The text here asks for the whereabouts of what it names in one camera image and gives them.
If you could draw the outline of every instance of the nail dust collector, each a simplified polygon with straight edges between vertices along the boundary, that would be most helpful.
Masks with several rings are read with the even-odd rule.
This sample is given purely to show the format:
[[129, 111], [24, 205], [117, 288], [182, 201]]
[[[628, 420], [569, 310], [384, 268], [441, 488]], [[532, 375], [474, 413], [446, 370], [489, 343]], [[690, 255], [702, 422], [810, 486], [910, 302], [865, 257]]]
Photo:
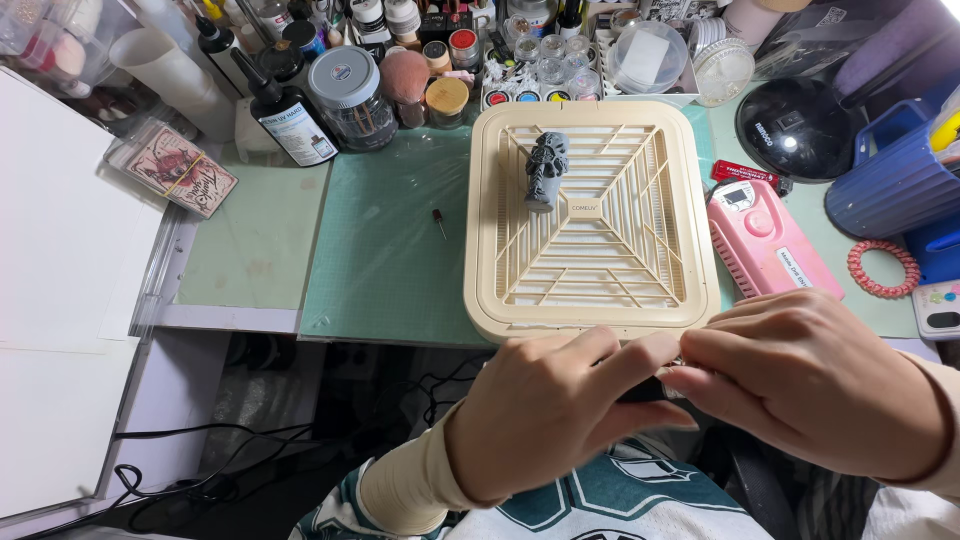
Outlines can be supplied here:
[[[524, 203], [546, 132], [569, 139], [556, 205]], [[511, 103], [473, 126], [464, 301], [493, 341], [676, 335], [720, 310], [693, 130], [655, 102]]]

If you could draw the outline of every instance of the makeup brush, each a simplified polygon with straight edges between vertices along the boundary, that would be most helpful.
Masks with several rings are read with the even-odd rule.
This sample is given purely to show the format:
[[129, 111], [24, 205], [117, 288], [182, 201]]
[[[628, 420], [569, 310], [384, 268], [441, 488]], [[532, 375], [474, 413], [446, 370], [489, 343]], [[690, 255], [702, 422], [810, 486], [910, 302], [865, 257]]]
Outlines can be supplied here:
[[396, 103], [396, 111], [408, 128], [426, 123], [426, 100], [423, 91], [430, 78], [430, 68], [423, 55], [413, 51], [394, 53], [380, 61], [380, 87]]

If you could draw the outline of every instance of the red lid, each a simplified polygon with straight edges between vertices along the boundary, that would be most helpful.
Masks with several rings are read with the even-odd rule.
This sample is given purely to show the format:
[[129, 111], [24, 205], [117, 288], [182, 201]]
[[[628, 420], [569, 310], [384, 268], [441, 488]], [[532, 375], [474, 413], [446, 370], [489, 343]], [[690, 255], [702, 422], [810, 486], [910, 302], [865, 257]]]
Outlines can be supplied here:
[[450, 46], [454, 49], [466, 50], [477, 42], [477, 34], [472, 30], [461, 28], [450, 35]]

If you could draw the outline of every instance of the blue organizer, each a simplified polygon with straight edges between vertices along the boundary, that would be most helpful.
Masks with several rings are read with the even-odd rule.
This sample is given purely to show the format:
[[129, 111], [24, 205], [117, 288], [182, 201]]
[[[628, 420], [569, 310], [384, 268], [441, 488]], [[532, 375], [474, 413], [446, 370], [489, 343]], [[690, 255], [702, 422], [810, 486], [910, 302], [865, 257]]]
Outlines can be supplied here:
[[[872, 157], [870, 138], [888, 118], [912, 110], [924, 122]], [[904, 100], [857, 134], [853, 170], [827, 191], [827, 215], [853, 236], [887, 238], [960, 211], [960, 179], [933, 157], [929, 111]]]

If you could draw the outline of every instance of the drill bit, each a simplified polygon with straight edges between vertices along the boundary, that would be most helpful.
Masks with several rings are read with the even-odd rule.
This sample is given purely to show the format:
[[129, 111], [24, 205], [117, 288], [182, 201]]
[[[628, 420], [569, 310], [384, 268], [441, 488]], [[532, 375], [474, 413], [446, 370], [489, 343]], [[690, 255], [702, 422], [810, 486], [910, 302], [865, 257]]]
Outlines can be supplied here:
[[444, 232], [444, 217], [440, 214], [439, 209], [433, 209], [433, 220], [437, 222], [437, 225], [440, 226], [440, 232], [444, 235], [444, 240], [446, 240], [446, 233]]

